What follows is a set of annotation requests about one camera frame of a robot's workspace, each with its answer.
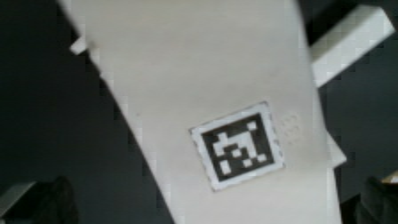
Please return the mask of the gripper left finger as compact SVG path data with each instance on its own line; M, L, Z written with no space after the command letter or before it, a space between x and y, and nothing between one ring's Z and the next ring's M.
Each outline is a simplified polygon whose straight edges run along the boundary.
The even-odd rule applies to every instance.
M63 176L7 188L0 194L0 224L79 224L72 185Z

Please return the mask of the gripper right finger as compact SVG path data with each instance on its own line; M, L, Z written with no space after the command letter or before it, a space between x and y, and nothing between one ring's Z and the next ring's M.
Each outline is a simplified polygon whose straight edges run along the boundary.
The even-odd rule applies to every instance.
M353 220L355 224L398 224L398 184L374 177L364 182Z

